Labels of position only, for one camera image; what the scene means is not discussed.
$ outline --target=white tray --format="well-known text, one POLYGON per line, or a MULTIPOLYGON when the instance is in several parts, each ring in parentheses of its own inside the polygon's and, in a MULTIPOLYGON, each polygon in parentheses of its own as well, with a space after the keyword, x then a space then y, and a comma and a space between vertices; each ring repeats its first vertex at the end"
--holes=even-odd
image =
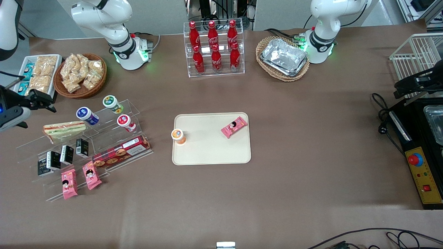
MULTIPOLYGON (((55 72, 57 71, 58 67, 62 63, 62 56, 61 55, 59 55, 59 54, 40 54, 40 55, 26 56, 25 59, 23 60, 22 67, 20 68, 19 75, 23 75, 23 73, 25 72, 26 64, 28 64, 30 62, 35 63, 37 61, 37 57, 39 57, 39 56, 57 56, 57 62, 55 63, 54 72, 52 73, 52 77, 51 77, 51 84, 49 85, 49 90, 48 90, 48 94, 51 96, 51 98, 54 98, 54 93, 55 93, 54 75, 55 75, 55 72)), ((18 93, 19 87, 20 87, 20 83, 17 83, 14 86, 13 91, 18 93)))
POLYGON ((180 114, 175 117, 174 129, 183 130, 186 143, 172 142, 172 162, 175 165, 232 164, 251 160, 249 118, 246 113, 180 114), (238 117, 248 125, 229 139, 221 132, 238 117))

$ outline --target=pink snack package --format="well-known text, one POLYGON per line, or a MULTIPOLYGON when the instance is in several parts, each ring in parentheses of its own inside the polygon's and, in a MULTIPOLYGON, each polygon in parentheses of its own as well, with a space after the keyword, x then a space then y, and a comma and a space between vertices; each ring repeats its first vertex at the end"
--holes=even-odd
POLYGON ((227 138, 229 138, 232 134, 236 133, 238 130, 247 125, 248 123, 246 123, 246 121, 243 118, 238 117, 234 120, 234 122, 230 123, 229 125, 225 126, 223 129, 221 129, 221 132, 227 138))
POLYGON ((66 200, 77 194, 77 181, 75 180, 75 169, 62 173, 63 198, 66 200))
POLYGON ((83 173, 85 174, 86 184, 88 185, 89 190, 97 187, 97 185, 101 183, 92 161, 83 166, 83 173))

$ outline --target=red glass bottle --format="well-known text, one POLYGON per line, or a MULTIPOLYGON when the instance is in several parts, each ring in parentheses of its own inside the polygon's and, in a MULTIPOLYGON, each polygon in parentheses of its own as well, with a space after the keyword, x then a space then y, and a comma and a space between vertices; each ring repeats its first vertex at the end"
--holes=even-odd
POLYGON ((231 71, 238 72, 239 69, 240 69, 240 52, 238 51, 238 43, 232 43, 231 71))
POLYGON ((203 56, 200 54, 200 49, 198 46, 192 48, 194 50, 194 55, 192 58, 194 59, 194 66, 197 70, 197 74, 201 75, 205 73, 205 65, 203 64, 203 56))
POLYGON ((235 20, 229 21, 228 30, 228 50, 231 51, 232 44, 237 43, 237 30, 235 29, 235 20))
POLYGON ((215 22, 209 21, 209 32, 208 32, 209 48, 213 52, 213 48, 217 45, 218 51, 218 33, 215 30, 215 22))
POLYGON ((195 46, 198 46, 198 49, 201 48, 200 45, 200 34, 198 34, 198 31, 195 29, 195 22, 194 21, 190 21, 189 22, 189 41, 191 42, 191 46, 192 48, 194 48, 195 46))
POLYGON ((212 47, 212 68, 215 74, 219 74, 222 70, 222 55, 218 51, 218 44, 214 44, 212 47))

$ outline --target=brown tablecloth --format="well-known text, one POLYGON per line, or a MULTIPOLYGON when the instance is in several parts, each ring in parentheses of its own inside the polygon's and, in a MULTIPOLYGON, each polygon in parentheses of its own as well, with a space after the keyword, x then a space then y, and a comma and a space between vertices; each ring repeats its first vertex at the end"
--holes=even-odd
MULTIPOLYGON (((152 62, 135 71, 117 64, 104 39, 31 39, 32 54, 102 56, 108 80, 98 95, 59 97, 56 114, 33 111, 28 129, 0 134, 1 247, 195 249, 236 241, 239 249, 307 248, 366 227, 441 238, 443 212, 420 210, 408 166, 378 134, 378 107, 370 101, 378 92, 395 103, 388 56, 422 32, 424 22, 343 28, 333 54, 292 83, 270 77, 255 61, 265 31, 245 34, 244 75, 193 79, 181 35, 162 36, 152 62), (140 110, 154 154, 113 172, 91 195, 45 202, 43 187, 21 177, 29 169, 17 166, 15 148, 40 137, 45 124, 76 120, 80 106, 101 109, 107 94, 140 110), (249 115, 251 161, 175 166, 175 116, 221 112, 249 115)), ((383 232, 342 239, 388 243, 383 232)))

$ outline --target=white wire basket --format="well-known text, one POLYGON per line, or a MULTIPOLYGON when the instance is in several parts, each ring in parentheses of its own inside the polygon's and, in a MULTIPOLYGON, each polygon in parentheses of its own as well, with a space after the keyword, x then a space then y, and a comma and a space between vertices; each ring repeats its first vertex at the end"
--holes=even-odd
MULTIPOLYGON (((398 80, 433 68, 443 55, 443 33, 411 35, 389 57, 393 62, 398 80)), ((412 98, 419 93, 411 93, 405 98, 412 98)), ((426 94, 423 97, 443 97, 443 92, 426 94)))

